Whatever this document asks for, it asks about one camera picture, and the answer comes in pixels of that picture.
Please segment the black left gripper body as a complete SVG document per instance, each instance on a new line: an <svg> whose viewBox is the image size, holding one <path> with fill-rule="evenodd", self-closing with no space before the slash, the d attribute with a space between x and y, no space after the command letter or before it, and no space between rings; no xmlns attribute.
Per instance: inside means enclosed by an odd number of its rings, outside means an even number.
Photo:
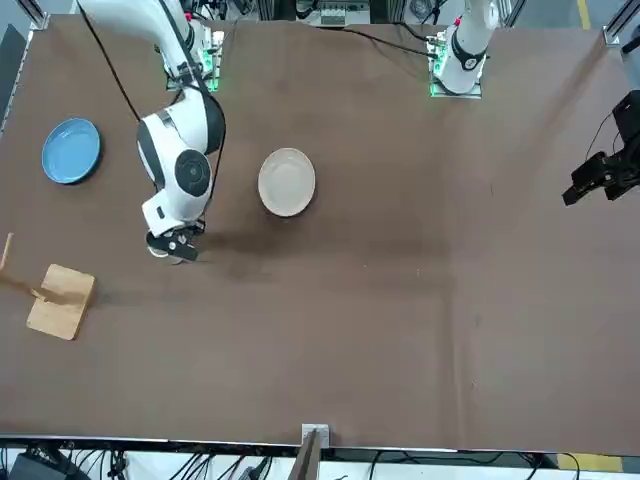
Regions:
<svg viewBox="0 0 640 480"><path fill-rule="evenodd" d="M605 188L608 200L616 200L639 185L639 90L631 90L613 109L623 142L612 159L613 183Z"/></svg>

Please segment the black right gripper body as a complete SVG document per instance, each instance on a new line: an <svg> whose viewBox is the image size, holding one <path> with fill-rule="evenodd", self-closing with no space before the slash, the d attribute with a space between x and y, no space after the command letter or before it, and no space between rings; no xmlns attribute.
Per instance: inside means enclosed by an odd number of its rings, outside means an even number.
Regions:
<svg viewBox="0 0 640 480"><path fill-rule="evenodd" d="M204 223L172 229L159 236L154 236L151 231L148 231L146 233L147 248L157 258L193 262L198 257L193 238L203 234L204 231Z"/></svg>

